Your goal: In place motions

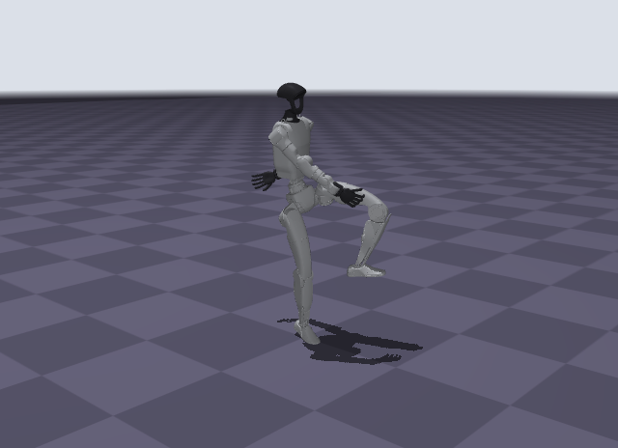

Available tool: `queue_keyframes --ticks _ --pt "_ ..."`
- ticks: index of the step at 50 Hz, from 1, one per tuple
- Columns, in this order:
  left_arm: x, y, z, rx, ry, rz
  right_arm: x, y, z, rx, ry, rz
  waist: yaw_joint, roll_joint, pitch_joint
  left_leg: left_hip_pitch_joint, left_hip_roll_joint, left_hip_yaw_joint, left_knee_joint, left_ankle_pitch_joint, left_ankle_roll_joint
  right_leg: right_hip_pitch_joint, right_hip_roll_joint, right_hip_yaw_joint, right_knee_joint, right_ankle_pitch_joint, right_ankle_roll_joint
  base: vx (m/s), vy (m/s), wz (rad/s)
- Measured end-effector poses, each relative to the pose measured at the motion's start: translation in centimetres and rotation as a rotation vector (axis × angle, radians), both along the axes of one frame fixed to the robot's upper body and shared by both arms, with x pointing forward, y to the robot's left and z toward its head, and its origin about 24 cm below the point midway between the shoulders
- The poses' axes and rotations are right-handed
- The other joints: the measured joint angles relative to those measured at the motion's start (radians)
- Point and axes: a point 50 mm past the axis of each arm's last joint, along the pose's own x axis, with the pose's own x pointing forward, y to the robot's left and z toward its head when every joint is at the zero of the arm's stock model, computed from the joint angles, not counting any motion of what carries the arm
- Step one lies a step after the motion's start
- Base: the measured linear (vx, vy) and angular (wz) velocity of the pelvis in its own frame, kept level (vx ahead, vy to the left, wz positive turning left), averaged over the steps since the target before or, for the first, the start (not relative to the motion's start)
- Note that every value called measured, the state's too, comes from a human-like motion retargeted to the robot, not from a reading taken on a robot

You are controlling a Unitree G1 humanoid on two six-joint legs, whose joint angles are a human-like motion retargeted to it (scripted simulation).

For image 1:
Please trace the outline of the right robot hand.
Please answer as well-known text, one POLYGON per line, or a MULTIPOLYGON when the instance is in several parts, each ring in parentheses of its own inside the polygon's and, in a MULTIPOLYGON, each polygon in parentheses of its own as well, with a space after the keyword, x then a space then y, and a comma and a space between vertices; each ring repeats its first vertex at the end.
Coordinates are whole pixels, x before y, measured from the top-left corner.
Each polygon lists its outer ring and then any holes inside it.
POLYGON ((365 197, 365 194, 363 194, 363 195, 355 194, 355 192, 357 192, 357 191, 362 191, 363 190, 362 188, 348 189, 348 188, 343 188, 343 186, 341 184, 339 184, 338 182, 333 182, 333 184, 335 186, 337 186, 338 188, 340 188, 340 190, 334 196, 336 196, 336 197, 339 196, 340 199, 345 204, 348 204, 352 208, 354 208, 355 205, 359 205, 359 202, 362 202, 363 198, 365 197), (357 197, 357 198, 355 198, 355 197, 357 197), (361 198, 361 199, 358 199, 358 198, 361 198))

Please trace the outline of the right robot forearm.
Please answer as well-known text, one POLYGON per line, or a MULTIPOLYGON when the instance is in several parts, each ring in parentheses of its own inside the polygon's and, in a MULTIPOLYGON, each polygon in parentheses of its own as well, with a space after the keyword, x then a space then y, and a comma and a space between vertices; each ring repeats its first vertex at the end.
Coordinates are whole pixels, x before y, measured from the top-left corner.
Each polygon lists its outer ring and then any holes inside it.
POLYGON ((334 180, 329 175, 326 175, 318 166, 311 166, 306 159, 299 159, 297 161, 297 167, 303 175, 319 183, 321 187, 325 188, 330 194, 335 195, 340 190, 340 188, 333 184, 334 180))

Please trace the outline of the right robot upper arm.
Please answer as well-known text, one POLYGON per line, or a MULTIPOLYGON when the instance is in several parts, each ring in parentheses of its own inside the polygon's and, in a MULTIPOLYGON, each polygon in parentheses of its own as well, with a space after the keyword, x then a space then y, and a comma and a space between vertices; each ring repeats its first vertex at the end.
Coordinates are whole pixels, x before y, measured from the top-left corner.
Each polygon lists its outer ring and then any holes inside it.
POLYGON ((288 138, 288 133, 283 127, 278 126, 269 135, 268 139, 271 144, 277 147, 297 169, 297 161, 301 158, 306 159, 311 166, 313 165, 313 159, 309 155, 299 155, 297 148, 288 138))

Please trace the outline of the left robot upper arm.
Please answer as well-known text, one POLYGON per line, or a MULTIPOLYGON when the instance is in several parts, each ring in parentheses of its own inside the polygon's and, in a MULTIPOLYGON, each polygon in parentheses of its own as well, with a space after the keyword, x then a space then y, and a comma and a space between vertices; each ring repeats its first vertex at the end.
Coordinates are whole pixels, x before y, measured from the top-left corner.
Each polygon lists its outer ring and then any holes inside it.
POLYGON ((314 123, 313 123, 312 121, 310 121, 309 119, 307 119, 307 118, 303 117, 303 116, 301 116, 301 118, 304 118, 304 119, 306 119, 306 120, 309 122, 309 125, 310 125, 310 131, 311 131, 311 130, 312 130, 312 128, 313 128, 313 126, 314 126, 314 123))

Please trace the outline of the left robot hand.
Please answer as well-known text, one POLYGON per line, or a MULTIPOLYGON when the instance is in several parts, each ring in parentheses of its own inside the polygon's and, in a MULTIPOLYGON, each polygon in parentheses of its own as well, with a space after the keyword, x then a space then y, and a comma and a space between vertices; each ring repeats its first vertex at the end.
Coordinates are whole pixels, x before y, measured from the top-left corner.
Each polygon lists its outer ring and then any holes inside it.
POLYGON ((271 187, 272 183, 275 182, 275 179, 277 179, 277 180, 282 179, 282 178, 278 178, 275 169, 273 170, 273 172, 264 172, 263 174, 258 174, 258 175, 254 175, 254 176, 252 175, 251 177, 255 178, 255 177, 260 177, 260 176, 262 176, 262 177, 258 178, 258 179, 255 179, 255 180, 251 180, 251 181, 255 182, 255 183, 252 183, 252 185, 257 185, 257 184, 260 184, 260 183, 264 182, 263 184, 255 187, 255 189, 258 189, 258 188, 263 187, 266 184, 268 184, 268 186, 265 187, 263 189, 263 191, 266 191, 267 189, 269 189, 271 187), (256 182, 256 181, 259 181, 259 180, 262 180, 262 181, 256 182))

